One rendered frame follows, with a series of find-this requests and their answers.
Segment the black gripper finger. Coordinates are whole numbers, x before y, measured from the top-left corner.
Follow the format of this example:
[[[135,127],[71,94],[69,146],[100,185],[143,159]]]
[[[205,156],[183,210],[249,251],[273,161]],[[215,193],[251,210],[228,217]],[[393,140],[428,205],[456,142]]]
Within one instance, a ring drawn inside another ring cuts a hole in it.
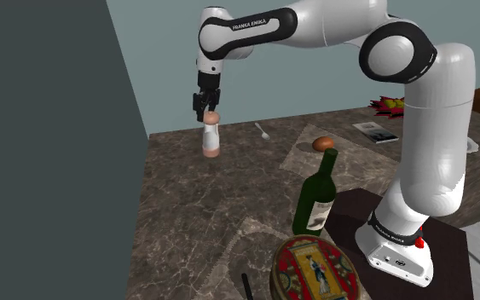
[[[196,112],[198,122],[202,122],[205,111],[205,97],[199,93],[193,93],[193,110]]]
[[[216,109],[216,106],[219,104],[220,94],[220,89],[209,89],[207,91],[207,104],[209,111],[213,112]]]

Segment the pink and white grinder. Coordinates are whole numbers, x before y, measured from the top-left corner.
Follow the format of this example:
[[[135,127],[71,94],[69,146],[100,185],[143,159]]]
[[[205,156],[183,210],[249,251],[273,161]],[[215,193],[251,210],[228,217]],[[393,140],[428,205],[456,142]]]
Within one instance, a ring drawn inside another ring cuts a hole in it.
[[[207,158],[215,158],[220,153],[220,136],[218,131],[219,122],[220,116],[217,112],[206,111],[204,113],[202,152]]]

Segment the brown egg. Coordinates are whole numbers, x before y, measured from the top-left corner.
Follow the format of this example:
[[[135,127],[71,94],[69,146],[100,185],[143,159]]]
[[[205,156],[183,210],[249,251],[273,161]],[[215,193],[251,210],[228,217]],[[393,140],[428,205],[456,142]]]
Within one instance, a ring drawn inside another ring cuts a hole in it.
[[[334,147],[334,141],[329,136],[320,136],[312,142],[312,148],[317,152],[324,152]]]

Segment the green wine bottle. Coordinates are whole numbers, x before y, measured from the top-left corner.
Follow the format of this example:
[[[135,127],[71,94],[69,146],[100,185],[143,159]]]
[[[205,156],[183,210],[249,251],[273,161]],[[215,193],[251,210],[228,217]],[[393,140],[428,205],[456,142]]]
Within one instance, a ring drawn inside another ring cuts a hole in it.
[[[337,194],[332,179],[337,157],[336,149],[327,148],[319,170],[304,181],[292,223],[294,235],[321,234]]]

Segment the grey book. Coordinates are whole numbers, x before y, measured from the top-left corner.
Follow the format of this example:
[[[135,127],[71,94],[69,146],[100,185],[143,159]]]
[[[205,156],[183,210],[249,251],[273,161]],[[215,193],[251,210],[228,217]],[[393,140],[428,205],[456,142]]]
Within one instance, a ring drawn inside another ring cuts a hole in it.
[[[353,124],[365,137],[376,144],[398,141],[399,137],[374,122]]]

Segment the red spiky bowl with fruit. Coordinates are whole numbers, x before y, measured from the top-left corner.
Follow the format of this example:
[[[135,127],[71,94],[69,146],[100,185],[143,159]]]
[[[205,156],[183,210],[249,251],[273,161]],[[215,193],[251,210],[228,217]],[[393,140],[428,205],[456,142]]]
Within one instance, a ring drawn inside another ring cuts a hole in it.
[[[376,116],[384,116],[388,119],[403,118],[404,98],[381,96],[377,101],[370,101],[369,107],[376,111]]]

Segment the thin black stick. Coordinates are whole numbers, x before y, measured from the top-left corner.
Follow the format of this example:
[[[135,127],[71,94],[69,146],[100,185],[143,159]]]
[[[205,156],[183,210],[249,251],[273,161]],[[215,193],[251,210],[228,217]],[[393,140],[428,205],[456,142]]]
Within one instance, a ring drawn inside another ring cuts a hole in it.
[[[246,299],[247,300],[254,300],[247,274],[242,273],[241,274],[241,279],[242,279],[242,283],[243,283],[244,290],[245,290],[245,293],[246,293]]]

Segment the round red picture tin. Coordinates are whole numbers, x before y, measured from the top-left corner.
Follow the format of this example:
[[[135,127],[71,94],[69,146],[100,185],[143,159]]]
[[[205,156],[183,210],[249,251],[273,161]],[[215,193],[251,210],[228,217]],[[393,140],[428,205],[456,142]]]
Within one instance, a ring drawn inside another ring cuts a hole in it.
[[[358,273],[332,242],[313,235],[285,240],[273,256],[272,300],[360,300]]]

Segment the dark robot stand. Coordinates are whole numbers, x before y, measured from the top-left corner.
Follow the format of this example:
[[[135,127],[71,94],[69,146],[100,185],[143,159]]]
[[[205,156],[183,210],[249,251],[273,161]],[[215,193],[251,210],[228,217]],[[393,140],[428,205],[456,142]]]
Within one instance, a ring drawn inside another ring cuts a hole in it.
[[[372,300],[474,300],[466,233],[434,218],[423,226],[434,266],[433,279],[426,288],[368,264],[356,244],[355,233],[380,200],[377,194],[361,188],[338,193],[325,223],[326,231],[351,260]]]

